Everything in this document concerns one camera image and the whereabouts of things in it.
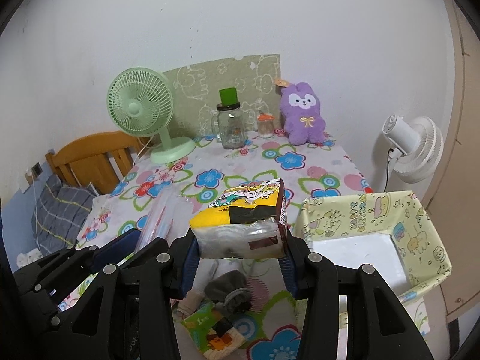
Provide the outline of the pink packet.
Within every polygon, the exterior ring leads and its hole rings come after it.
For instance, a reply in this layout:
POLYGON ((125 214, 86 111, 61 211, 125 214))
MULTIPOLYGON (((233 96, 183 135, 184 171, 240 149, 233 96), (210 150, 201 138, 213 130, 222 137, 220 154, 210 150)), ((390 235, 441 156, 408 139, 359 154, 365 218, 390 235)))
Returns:
POLYGON ((155 238, 165 239, 173 225, 176 194, 171 187, 163 189, 154 200, 144 227, 141 230, 135 252, 139 252, 155 238))

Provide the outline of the grey drawstring pouch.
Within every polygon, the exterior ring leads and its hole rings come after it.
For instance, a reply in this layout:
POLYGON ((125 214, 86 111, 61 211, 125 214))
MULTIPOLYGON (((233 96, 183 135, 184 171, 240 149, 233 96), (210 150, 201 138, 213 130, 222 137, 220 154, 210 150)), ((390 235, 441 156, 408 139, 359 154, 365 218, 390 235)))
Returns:
POLYGON ((244 314, 252 306, 247 277, 238 270, 224 273, 205 288, 206 297, 225 317, 244 314))

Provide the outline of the yellow black tissue pack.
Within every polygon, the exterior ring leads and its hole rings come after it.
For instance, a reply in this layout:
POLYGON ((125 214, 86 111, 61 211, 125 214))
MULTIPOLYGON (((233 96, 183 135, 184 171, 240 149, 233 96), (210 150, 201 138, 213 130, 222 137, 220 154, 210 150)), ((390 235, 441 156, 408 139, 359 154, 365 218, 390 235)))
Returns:
POLYGON ((190 220, 203 258, 281 258, 287 203, 280 178, 226 189, 190 220))

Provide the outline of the grey plaid blanket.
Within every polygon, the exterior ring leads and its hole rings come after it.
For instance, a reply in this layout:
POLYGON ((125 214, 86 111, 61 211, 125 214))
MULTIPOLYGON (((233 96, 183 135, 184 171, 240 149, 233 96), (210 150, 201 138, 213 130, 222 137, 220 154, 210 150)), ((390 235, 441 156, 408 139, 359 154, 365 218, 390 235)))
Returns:
POLYGON ((32 233, 43 256, 77 244, 95 197, 93 189, 69 186, 55 174, 46 180, 32 215, 32 233))

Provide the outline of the floral tablecloth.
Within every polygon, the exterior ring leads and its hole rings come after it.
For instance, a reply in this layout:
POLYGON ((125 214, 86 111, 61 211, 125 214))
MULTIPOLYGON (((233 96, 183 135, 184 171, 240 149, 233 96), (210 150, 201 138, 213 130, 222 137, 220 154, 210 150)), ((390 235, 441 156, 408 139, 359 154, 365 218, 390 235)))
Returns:
MULTIPOLYGON (((187 157, 159 166, 142 159, 113 192, 94 200, 76 248, 104 246, 130 228, 143 229, 155 199, 168 187, 177 197, 184 197, 181 203, 188 203, 190 218, 226 189, 281 178, 291 231, 304 200, 310 197, 373 194, 368 181, 331 137, 318 145, 294 146, 281 133, 270 138, 252 133, 246 145, 236 150, 225 150, 211 136, 194 140, 196 148, 187 157)), ((344 267, 373 264, 398 296, 411 289, 400 257, 386 235, 315 241, 311 249, 344 267)), ((229 260, 232 268, 249 272, 253 306, 233 321, 246 342, 224 359, 294 359, 306 301, 295 301, 287 292, 276 260, 229 260)), ((422 336, 430 332, 423 298, 403 305, 422 336)))

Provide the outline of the wooden chair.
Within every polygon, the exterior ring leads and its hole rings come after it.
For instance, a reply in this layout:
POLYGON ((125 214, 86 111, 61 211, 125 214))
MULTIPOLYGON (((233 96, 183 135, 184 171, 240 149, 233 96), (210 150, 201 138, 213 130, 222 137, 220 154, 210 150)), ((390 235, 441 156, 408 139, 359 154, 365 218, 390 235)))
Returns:
POLYGON ((46 160, 67 185, 92 185, 101 194, 108 194, 133 168, 134 156, 146 143, 144 137, 121 131, 95 133, 74 140, 58 152, 49 151, 46 160))

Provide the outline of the yellow cartoon storage box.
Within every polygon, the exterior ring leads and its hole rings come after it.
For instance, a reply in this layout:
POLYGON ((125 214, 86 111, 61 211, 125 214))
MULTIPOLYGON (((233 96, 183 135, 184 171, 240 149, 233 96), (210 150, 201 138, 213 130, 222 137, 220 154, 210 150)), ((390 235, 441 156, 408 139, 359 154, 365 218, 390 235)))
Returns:
POLYGON ((310 247, 314 242, 388 236, 411 285, 399 295, 405 305, 425 296, 452 273, 440 236, 412 191, 310 197, 304 200, 292 233, 310 247))

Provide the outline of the green desk fan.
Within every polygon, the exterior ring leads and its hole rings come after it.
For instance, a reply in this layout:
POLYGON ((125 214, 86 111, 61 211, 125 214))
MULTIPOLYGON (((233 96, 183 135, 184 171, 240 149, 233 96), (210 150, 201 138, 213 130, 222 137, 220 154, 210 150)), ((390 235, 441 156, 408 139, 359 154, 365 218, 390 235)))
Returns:
POLYGON ((121 72, 111 83, 106 107, 113 123, 133 137, 157 137, 152 150, 154 164, 167 164, 189 155, 195 142, 187 136, 171 137, 173 91, 164 74, 145 67, 121 72))

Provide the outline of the beige door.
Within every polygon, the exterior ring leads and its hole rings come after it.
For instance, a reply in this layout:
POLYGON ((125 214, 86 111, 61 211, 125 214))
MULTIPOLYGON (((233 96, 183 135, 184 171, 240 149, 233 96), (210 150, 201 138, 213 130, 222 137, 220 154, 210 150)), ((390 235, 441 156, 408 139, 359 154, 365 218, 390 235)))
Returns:
POLYGON ((453 105, 424 201, 452 264, 441 285, 452 322, 479 304, 479 38, 456 2, 443 1, 454 49, 453 105))

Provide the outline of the glass jar with black lid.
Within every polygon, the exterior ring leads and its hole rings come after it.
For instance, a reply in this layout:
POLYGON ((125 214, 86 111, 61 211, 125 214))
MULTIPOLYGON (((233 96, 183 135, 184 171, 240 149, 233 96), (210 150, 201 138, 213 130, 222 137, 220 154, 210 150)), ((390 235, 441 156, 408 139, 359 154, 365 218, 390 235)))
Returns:
POLYGON ((217 114, 211 117, 212 133, 226 150, 244 147, 246 133, 240 103, 227 106, 219 103, 216 110, 217 114))

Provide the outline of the green patterned board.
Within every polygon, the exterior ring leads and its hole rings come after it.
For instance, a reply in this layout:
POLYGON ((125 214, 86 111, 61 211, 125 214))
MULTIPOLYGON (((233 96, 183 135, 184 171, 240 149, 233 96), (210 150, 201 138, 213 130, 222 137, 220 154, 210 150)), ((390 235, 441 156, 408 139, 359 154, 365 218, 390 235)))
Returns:
POLYGON ((275 80, 281 76, 278 54, 222 58, 178 67, 164 73, 173 93, 173 117, 168 130, 173 137, 212 134, 212 118, 221 102, 219 91, 235 88, 245 130, 257 129, 257 116, 266 113, 280 123, 275 80))

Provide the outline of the white standing fan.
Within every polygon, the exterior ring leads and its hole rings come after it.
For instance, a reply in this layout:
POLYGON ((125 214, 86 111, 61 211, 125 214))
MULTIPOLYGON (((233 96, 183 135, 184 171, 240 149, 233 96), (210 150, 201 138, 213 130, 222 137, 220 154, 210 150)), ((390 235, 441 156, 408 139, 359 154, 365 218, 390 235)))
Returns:
POLYGON ((382 126, 382 134, 391 145, 387 180, 395 173, 402 182, 412 185, 434 174, 443 155, 444 139, 431 118, 421 116, 409 124, 401 116, 391 115, 382 126))

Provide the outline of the green plastic cup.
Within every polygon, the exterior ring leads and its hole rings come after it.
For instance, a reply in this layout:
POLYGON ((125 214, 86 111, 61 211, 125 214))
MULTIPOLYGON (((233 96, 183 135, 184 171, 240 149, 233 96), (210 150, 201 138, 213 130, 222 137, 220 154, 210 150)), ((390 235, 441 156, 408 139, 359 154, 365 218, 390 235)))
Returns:
POLYGON ((219 91, 220 103, 223 107, 230 107, 239 102, 238 93, 235 87, 222 88, 219 91))

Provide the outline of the small jar orange lid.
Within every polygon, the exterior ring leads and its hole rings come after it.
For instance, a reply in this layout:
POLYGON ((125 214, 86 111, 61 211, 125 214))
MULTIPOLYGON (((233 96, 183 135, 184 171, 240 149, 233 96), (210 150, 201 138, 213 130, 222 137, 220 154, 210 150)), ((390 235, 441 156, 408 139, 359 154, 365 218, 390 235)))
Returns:
POLYGON ((262 138, 272 137, 274 134, 274 116, 268 113, 259 113, 257 116, 257 130, 262 138))

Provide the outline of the purple plush bunny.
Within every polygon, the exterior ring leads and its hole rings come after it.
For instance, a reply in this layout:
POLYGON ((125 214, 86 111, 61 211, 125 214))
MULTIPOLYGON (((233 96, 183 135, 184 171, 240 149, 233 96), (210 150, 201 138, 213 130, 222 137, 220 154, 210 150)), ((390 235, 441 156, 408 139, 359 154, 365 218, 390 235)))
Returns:
POLYGON ((320 114, 320 100, 310 84, 299 82, 281 87, 279 109, 289 143, 300 146, 326 140, 326 121, 320 114))

